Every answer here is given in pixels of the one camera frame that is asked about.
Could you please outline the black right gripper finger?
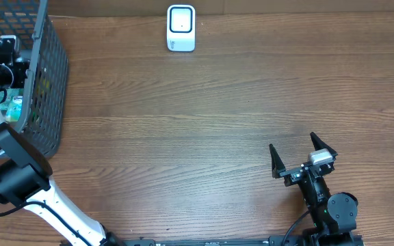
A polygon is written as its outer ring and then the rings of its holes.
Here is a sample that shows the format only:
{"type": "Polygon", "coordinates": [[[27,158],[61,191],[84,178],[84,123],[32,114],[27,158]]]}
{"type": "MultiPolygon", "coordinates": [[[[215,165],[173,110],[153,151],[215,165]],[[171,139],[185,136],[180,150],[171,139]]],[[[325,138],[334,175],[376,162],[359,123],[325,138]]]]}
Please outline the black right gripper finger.
{"type": "Polygon", "coordinates": [[[286,171],[285,165],[282,162],[277,150],[275,149],[274,145],[271,143],[269,145],[270,149],[270,156],[271,156],[271,164],[272,164],[272,177],[273,178],[280,178],[281,173],[286,171]]]}
{"type": "Polygon", "coordinates": [[[310,137],[316,151],[327,149],[327,151],[329,151],[329,153],[333,157],[336,157],[338,155],[338,153],[333,148],[331,148],[328,144],[322,141],[314,132],[310,133],[310,137]]]}

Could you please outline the teal tissue pack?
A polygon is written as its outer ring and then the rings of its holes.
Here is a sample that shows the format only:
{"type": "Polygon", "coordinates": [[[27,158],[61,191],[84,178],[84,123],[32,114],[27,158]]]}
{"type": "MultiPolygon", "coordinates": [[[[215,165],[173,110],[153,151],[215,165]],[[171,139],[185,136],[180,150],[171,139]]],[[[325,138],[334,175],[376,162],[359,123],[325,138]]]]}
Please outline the teal tissue pack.
{"type": "Polygon", "coordinates": [[[17,122],[21,116],[23,104],[22,96],[14,96],[8,105],[8,109],[5,114],[6,122],[17,122]]]}

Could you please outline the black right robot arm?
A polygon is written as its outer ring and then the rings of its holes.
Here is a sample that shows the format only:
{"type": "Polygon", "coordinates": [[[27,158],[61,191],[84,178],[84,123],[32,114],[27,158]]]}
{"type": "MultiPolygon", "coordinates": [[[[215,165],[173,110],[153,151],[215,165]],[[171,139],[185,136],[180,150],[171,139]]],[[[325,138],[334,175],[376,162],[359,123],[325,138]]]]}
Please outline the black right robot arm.
{"type": "Polygon", "coordinates": [[[287,230],[280,245],[363,245],[361,236],[354,236],[358,200],[351,193],[334,195],[324,176],[334,171],[337,151],[310,133],[314,151],[307,162],[287,169],[273,144],[269,145],[272,177],[282,178],[285,186],[298,185],[307,210],[287,230]]]}

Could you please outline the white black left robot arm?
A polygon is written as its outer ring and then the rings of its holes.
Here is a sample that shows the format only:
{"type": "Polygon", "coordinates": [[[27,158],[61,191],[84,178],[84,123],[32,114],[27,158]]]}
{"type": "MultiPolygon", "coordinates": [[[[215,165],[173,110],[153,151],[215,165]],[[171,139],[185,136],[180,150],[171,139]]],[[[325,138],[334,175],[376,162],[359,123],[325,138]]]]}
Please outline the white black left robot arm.
{"type": "MultiPolygon", "coordinates": [[[[16,36],[0,36],[0,90],[20,87],[29,60],[19,53],[16,36]]],[[[58,187],[44,155],[17,133],[0,110],[0,203],[44,219],[69,245],[121,245],[122,240],[82,212],[58,187]]]]}

